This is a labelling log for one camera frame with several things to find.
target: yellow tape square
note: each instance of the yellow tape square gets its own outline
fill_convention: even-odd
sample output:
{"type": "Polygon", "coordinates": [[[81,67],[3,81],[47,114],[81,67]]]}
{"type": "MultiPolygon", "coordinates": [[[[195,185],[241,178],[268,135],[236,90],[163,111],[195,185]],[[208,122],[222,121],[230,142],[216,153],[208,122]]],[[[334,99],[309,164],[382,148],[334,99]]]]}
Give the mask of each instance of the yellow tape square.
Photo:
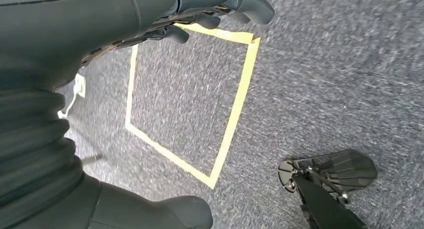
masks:
{"type": "Polygon", "coordinates": [[[125,114],[125,128],[136,135],[138,138],[143,140],[145,143],[153,147],[158,153],[168,158],[171,162],[175,163],[177,166],[185,170],[186,172],[192,174],[199,181],[206,184],[211,189],[214,189],[218,178],[220,176],[221,170],[224,166],[228,151],[230,149],[230,144],[233,139],[233,135],[236,131],[236,126],[239,121],[240,114],[242,113],[243,104],[245,102],[246,96],[248,94],[249,84],[251,81],[253,68],[256,61],[256,56],[258,54],[260,38],[253,40],[253,34],[248,32],[231,32],[221,29],[206,29],[198,24],[192,25],[182,25],[176,24],[177,26],[194,31],[197,33],[206,34],[209,36],[217,37],[223,40],[242,43],[247,45],[246,58],[244,60],[243,69],[241,72],[240,82],[238,84],[238,90],[235,95],[234,103],[232,105],[231,113],[229,115],[228,124],[225,129],[224,136],[222,138],[221,146],[218,151],[215,163],[213,165],[210,175],[206,175],[198,169],[194,168],[191,164],[174,154],[169,149],[161,146],[158,142],[153,141],[146,133],[142,132],[131,124],[131,113],[133,108],[133,90],[134,90],[134,81],[136,77],[136,67],[137,67],[137,53],[138,45],[132,47],[131,61],[130,61],[130,70],[129,70],[129,83],[128,83],[128,95],[126,99],[126,114],[125,114]]]}

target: yellow tape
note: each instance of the yellow tape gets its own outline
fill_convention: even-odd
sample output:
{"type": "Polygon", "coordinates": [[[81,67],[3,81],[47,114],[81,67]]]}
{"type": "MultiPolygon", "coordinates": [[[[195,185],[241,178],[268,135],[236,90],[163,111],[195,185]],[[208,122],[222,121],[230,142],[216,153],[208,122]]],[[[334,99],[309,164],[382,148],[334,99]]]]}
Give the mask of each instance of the yellow tape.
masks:
{"type": "Polygon", "coordinates": [[[243,104],[245,102],[246,96],[248,94],[250,81],[252,78],[253,69],[255,66],[256,56],[258,54],[259,44],[261,39],[257,38],[253,40],[253,34],[248,32],[231,32],[221,29],[206,29],[198,24],[192,25],[181,25],[177,26],[191,30],[198,33],[203,33],[206,35],[214,36],[220,39],[227,41],[247,44],[247,53],[244,60],[243,69],[241,72],[240,83],[238,84],[237,94],[235,95],[234,104],[232,105],[231,113],[228,119],[228,124],[225,129],[224,136],[222,138],[221,146],[218,151],[215,163],[213,165],[210,176],[207,176],[203,172],[194,168],[188,162],[171,152],[169,149],[163,147],[158,142],[153,141],[146,133],[142,132],[131,124],[131,114],[133,107],[133,90],[134,82],[136,77],[136,65],[137,65],[137,53],[138,45],[132,47],[131,60],[130,60],[130,70],[129,70],[129,83],[128,83],[128,95],[126,101],[126,114],[125,114],[125,128],[132,132],[135,136],[149,144],[153,147],[158,153],[169,159],[171,162],[175,163],[177,166],[182,168],[184,171],[192,174],[199,181],[206,184],[211,189],[214,189],[220,173],[223,169],[228,151],[230,149],[231,142],[233,140],[234,133],[236,131],[237,123],[239,121],[240,114],[242,113],[243,104]]]}

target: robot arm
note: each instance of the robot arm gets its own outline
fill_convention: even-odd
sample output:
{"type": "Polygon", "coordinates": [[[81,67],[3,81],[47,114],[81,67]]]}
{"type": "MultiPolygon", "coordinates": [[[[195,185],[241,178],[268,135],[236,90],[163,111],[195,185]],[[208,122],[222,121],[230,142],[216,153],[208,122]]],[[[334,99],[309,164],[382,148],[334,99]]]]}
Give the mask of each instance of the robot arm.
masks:
{"type": "Polygon", "coordinates": [[[109,50],[218,26],[266,24],[266,0],[0,0],[0,229],[209,229],[194,196],[152,202],[84,174],[55,88],[109,50]]]}

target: cable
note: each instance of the cable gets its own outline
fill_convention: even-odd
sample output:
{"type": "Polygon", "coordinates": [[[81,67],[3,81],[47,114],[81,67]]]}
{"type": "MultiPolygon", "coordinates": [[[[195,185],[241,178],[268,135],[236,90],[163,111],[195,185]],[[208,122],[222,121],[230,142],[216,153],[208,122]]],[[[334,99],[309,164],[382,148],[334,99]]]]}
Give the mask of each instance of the cable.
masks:
{"type": "Polygon", "coordinates": [[[73,98],[72,98],[72,101],[70,102],[70,104],[66,108],[65,113],[63,113],[62,110],[60,110],[60,111],[57,112],[57,115],[59,116],[59,118],[62,119],[62,118],[67,118],[68,117],[69,110],[74,105],[75,100],[77,99],[77,94],[80,91],[81,86],[82,86],[81,85],[81,81],[80,80],[75,80],[75,85],[73,85],[73,98]]]}

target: gray carpet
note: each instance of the gray carpet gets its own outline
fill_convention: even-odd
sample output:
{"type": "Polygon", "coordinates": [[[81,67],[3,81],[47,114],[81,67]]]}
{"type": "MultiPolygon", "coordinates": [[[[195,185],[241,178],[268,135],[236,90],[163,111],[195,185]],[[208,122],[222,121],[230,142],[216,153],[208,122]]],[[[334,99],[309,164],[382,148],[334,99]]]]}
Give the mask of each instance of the gray carpet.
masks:
{"type": "MultiPolygon", "coordinates": [[[[262,41],[214,190],[125,130],[129,48],[80,71],[86,97],[69,112],[68,136],[85,170],[150,200],[200,196],[217,229],[298,229],[308,226],[301,201],[277,166],[350,148],[379,175],[349,208],[370,228],[424,228],[424,0],[269,1],[271,24],[220,26],[262,41]]],[[[185,45],[141,44],[132,123],[209,174],[245,53],[195,33],[185,45]]]]}

